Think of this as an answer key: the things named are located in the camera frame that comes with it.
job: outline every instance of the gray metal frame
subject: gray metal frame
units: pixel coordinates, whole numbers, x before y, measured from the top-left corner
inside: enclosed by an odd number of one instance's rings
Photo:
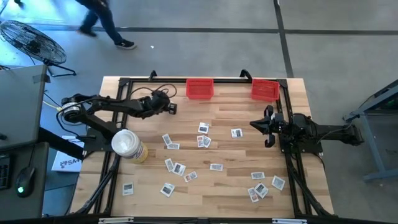
[[[365,139],[371,148],[371,152],[372,152],[374,161],[377,165],[377,168],[379,169],[378,172],[365,175],[363,177],[363,179],[365,181],[373,180],[373,179],[385,179],[385,178],[390,178],[390,177],[398,177],[398,169],[386,170],[386,167],[384,166],[384,163],[381,159],[379,149],[377,148],[375,136],[372,133],[372,130],[369,125],[368,118],[367,118],[369,110],[371,110],[371,113],[377,113],[378,111],[383,112],[383,110],[374,110],[374,109],[380,107],[384,103],[395,98],[398,94],[398,85],[396,85],[396,86],[389,85],[389,86],[385,87],[383,90],[381,90],[375,94],[375,99],[373,99],[369,102],[365,102],[357,110],[354,110],[349,115],[343,117],[343,119],[347,123],[352,122],[352,120],[354,120],[356,118],[359,118],[360,122],[362,122]]]

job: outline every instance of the jeans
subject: jeans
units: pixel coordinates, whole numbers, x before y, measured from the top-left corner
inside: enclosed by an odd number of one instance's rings
[[[81,29],[90,30],[95,25],[97,20],[100,19],[106,33],[115,44],[118,44],[123,40],[120,34],[116,31],[113,23],[112,12],[109,8],[109,3],[106,0],[76,1],[89,9],[86,18],[81,25]]]

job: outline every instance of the fan stand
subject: fan stand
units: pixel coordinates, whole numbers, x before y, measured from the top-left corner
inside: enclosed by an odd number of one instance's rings
[[[47,59],[45,59],[45,60],[43,61],[43,63],[47,66],[47,70],[50,72],[51,77],[63,77],[63,76],[69,76],[69,75],[73,75],[73,76],[76,75],[76,72],[75,72],[74,70],[69,69],[69,68],[65,68],[65,67],[60,66],[60,65],[56,65],[56,64],[52,63],[51,61],[49,61],[49,60],[47,60]],[[55,67],[58,67],[58,68],[62,68],[62,69],[64,69],[64,70],[70,71],[70,72],[72,72],[72,73],[66,73],[66,74],[61,74],[61,75],[54,75],[54,74],[51,72],[51,70],[50,70],[50,66],[55,66]]]

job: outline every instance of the computer mouse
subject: computer mouse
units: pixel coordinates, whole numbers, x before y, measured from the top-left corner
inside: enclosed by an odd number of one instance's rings
[[[33,192],[34,174],[35,168],[30,166],[19,172],[15,184],[18,197],[28,197]]]

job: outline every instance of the keyboard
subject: keyboard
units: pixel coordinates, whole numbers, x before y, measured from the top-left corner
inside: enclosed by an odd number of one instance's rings
[[[0,190],[9,188],[10,174],[10,155],[0,154]]]

